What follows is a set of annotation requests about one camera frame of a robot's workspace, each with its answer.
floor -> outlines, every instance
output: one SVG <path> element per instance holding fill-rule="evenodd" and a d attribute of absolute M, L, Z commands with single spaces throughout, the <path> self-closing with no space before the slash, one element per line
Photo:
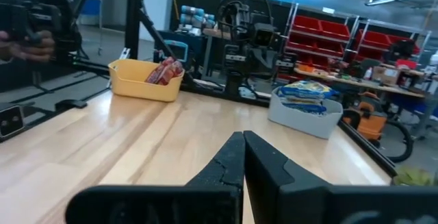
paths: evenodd
<path fill-rule="evenodd" d="M 115 32 L 111 30 L 104 30 L 102 36 L 99 29 L 94 27 L 82 27 L 81 32 L 83 34 L 83 48 L 89 55 L 90 59 L 99 64 L 108 64 L 114 60 L 117 60 L 123 47 L 124 47 L 124 34 L 121 32 Z M 101 55 L 98 54 L 99 47 L 102 48 Z M 139 59 L 149 59 L 152 57 L 153 43 L 148 41 L 140 41 L 139 46 Z M 65 84 L 73 83 L 75 81 L 92 77 L 93 73 L 86 73 L 80 75 L 75 73 L 59 79 L 54 79 L 42 84 L 44 88 L 52 89 Z M 34 102 L 35 106 L 44 108 L 46 110 L 54 110 L 54 103 L 63 99 L 81 99 L 92 95 L 100 90 L 103 90 L 107 85 L 107 80 L 102 77 L 96 77 L 89 81 L 77 84 L 63 90 L 56 91 L 53 94 L 44 95 L 36 99 L 27 101 Z M 14 90 L 12 92 L 0 93 L 0 101 L 8 102 L 29 95 L 34 95 L 40 91 L 34 87 L 22 88 L 20 90 Z M 41 117 L 41 114 L 34 114 L 27 118 L 27 122 L 35 120 Z M 408 113 L 402 114 L 402 121 L 404 123 L 415 123 L 417 118 Z M 398 155 L 401 154 L 403 144 L 401 143 L 401 133 L 392 128 L 386 127 L 381 140 L 381 151 L 384 155 Z M 438 140 L 438 134 L 429 133 L 428 138 L 423 141 L 415 142 L 413 155 L 405 162 L 399 163 L 400 165 L 410 165 L 421 169 L 435 173 L 438 169 L 438 144 L 435 142 Z"/>

orange machine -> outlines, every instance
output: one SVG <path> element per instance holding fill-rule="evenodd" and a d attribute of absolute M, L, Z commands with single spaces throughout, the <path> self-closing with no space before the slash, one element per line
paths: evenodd
<path fill-rule="evenodd" d="M 375 145 L 379 144 L 383 127 L 387 122 L 387 115 L 381 107 L 381 100 L 373 93 L 365 92 L 360 94 L 360 103 L 349 109 L 360 116 L 357 131 Z M 344 121 L 351 122 L 350 117 L 344 117 Z"/>

snack bag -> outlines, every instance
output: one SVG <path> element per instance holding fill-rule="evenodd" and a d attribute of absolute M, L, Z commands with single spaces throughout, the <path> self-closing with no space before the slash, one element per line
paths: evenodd
<path fill-rule="evenodd" d="M 172 57 L 163 60 L 163 62 L 154 71 L 152 71 L 149 77 L 147 77 L 145 82 L 150 84 L 158 83 L 160 77 L 163 75 L 163 70 L 166 68 L 166 66 L 172 64 L 173 62 L 175 62 L 175 60 Z"/>
<path fill-rule="evenodd" d="M 162 74 L 159 76 L 157 84 L 168 85 L 173 77 L 178 77 L 183 72 L 183 65 L 179 61 L 175 61 L 164 67 Z"/>
<path fill-rule="evenodd" d="M 297 81 L 281 87 L 279 93 L 288 99 L 326 99 L 335 91 L 315 81 Z"/>

cardboard box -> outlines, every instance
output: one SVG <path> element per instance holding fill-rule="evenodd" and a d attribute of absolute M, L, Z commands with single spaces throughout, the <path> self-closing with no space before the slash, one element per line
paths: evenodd
<path fill-rule="evenodd" d="M 389 69 L 383 66 L 375 66 L 372 71 L 372 79 L 382 84 L 393 86 L 397 84 L 400 70 Z"/>

